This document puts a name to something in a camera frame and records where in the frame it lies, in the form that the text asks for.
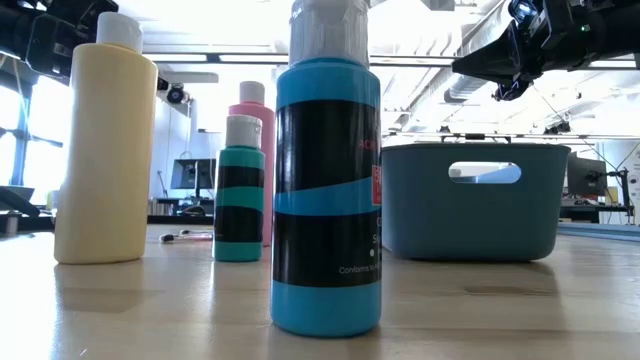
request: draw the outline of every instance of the white wall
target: white wall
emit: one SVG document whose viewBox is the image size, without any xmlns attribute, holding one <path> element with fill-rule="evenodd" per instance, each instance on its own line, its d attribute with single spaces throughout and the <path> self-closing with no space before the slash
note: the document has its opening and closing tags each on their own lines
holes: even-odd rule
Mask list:
<svg viewBox="0 0 640 360">
<path fill-rule="evenodd" d="M 640 205 L 640 146 L 636 147 L 638 141 L 625 140 L 625 141 L 607 141 L 603 143 L 603 155 L 613 165 L 620 167 L 619 170 L 626 168 L 629 170 L 629 195 L 631 202 L 636 207 Z M 627 155 L 631 154 L 624 162 L 623 160 Z M 607 165 L 607 171 L 614 171 L 614 169 Z M 618 202 L 623 203 L 622 199 L 622 187 L 618 185 L 616 180 L 612 177 L 607 179 L 608 185 L 618 188 Z M 640 216 L 636 209 L 636 224 L 640 222 Z M 600 218 L 601 222 L 607 223 L 609 221 L 609 214 L 602 214 Z M 614 213 L 609 221 L 610 224 L 626 224 L 627 217 L 622 213 Z"/>
<path fill-rule="evenodd" d="M 169 197 L 192 195 L 194 192 L 190 190 L 171 190 L 174 160 L 215 158 L 224 145 L 223 135 L 198 133 L 198 124 L 166 102 L 156 100 L 149 197 L 163 196 L 158 171 L 161 171 Z"/>
<path fill-rule="evenodd" d="M 269 66 L 216 65 L 220 70 L 217 84 L 186 84 L 185 89 L 198 100 L 201 114 L 198 122 L 201 129 L 223 132 L 229 106 L 240 100 L 240 83 L 258 81 L 265 87 L 265 106 L 273 109 L 276 105 L 276 86 L 273 68 Z"/>
</svg>

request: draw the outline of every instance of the paint bottle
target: paint bottle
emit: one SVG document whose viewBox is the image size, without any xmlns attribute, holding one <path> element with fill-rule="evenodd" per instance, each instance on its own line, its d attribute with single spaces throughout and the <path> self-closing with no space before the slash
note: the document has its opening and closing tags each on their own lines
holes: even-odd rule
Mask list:
<svg viewBox="0 0 640 360">
<path fill-rule="evenodd" d="M 226 146 L 218 154 L 213 256 L 216 261 L 257 261 L 262 256 L 264 154 L 262 121 L 227 118 Z"/>
<path fill-rule="evenodd" d="M 271 245 L 273 234 L 273 181 L 276 140 L 276 118 L 273 110 L 264 106 L 264 85 L 256 81 L 240 83 L 240 103 L 229 107 L 229 115 L 250 115 L 262 120 L 262 145 L 265 155 L 264 219 L 262 243 Z"/>
<path fill-rule="evenodd" d="M 97 43 L 73 51 L 68 167 L 60 189 L 54 257 L 98 264 L 142 256 L 158 69 L 141 55 L 142 30 L 112 12 Z"/>
<path fill-rule="evenodd" d="M 297 0 L 278 80 L 271 317 L 340 337 L 380 318 L 380 82 L 364 0 Z"/>
</svg>

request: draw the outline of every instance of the teal paint bottle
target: teal paint bottle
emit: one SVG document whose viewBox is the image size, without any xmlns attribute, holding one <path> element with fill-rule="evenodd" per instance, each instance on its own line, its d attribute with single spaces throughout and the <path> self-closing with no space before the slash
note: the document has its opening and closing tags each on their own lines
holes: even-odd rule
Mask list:
<svg viewBox="0 0 640 360">
<path fill-rule="evenodd" d="M 264 164 L 262 121 L 227 118 L 226 147 L 218 154 L 213 257 L 216 261 L 257 261 L 262 256 Z"/>
<path fill-rule="evenodd" d="M 271 318 L 344 337 L 381 313 L 380 81 L 364 0 L 296 0 L 278 79 Z"/>
</svg>

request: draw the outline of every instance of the ceiling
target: ceiling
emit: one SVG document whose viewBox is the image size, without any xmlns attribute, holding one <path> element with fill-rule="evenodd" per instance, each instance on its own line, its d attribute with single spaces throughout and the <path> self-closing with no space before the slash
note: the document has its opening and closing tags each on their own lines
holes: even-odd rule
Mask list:
<svg viewBox="0 0 640 360">
<path fill-rule="evenodd" d="M 454 11 L 430 10 L 428 2 L 371 0 L 370 54 L 464 55 L 497 38 L 511 20 L 503 0 L 455 0 Z M 121 12 L 141 22 L 145 52 L 288 51 L 291 0 L 182 0 L 178 6 L 166 0 L 118 3 Z M 216 73 L 218 86 L 224 87 L 256 79 L 268 84 L 267 94 L 274 101 L 274 79 L 284 71 L 274 66 L 214 64 L 163 65 L 160 70 Z M 607 101 L 640 92 L 638 72 L 557 71 L 545 74 L 516 101 L 495 102 L 490 97 L 494 86 L 479 82 L 465 102 L 452 104 L 445 102 L 444 93 L 460 78 L 449 69 L 372 71 L 382 84 L 384 130 L 435 132 L 447 125 L 454 132 L 542 133 L 560 117 L 592 118 L 594 109 Z M 232 93 L 218 91 L 216 98 L 226 107 L 237 100 Z"/>
</svg>

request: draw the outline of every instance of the computer monitor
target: computer monitor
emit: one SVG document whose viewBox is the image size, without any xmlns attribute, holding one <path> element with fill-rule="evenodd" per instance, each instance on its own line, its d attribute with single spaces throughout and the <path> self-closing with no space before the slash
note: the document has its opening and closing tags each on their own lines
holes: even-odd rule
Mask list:
<svg viewBox="0 0 640 360">
<path fill-rule="evenodd" d="M 213 189 L 211 179 L 215 179 L 215 159 L 179 159 L 173 163 L 172 189 L 194 189 L 196 198 L 200 189 Z"/>
<path fill-rule="evenodd" d="M 607 164 L 600 160 L 579 158 L 577 153 L 569 155 L 567 184 L 569 193 L 583 196 L 605 196 L 607 191 Z"/>
</svg>

